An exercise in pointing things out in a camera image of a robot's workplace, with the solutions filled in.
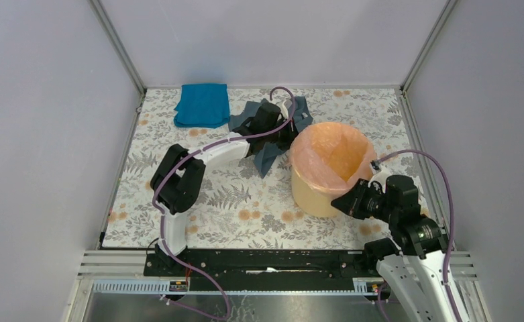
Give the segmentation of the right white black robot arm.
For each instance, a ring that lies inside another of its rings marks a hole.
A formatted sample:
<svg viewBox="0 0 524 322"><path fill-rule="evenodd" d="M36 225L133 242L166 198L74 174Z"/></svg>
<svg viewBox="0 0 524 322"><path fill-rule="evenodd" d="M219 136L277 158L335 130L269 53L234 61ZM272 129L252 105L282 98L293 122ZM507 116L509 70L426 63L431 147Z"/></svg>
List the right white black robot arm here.
<svg viewBox="0 0 524 322"><path fill-rule="evenodd" d="M469 321L450 270L449 241L421 214L412 178L379 172L360 179L331 206L356 219L388 224L390 237L368 242L362 267L381 276L412 321Z"/></svg>

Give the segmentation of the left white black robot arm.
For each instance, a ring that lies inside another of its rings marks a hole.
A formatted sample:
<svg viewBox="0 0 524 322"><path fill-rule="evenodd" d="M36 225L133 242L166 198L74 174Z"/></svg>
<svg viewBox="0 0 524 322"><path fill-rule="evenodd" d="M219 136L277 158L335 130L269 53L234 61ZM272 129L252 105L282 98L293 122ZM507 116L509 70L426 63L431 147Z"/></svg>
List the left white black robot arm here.
<svg viewBox="0 0 524 322"><path fill-rule="evenodd" d="M195 150L174 144L165 153L150 185L152 205L159 210L160 267L176 276L185 269L181 254L187 248L186 213L199 197L205 174L230 162L259 156L269 146L286 151L298 135L293 119L297 102L263 102L256 113L230 131L226 138Z"/></svg>

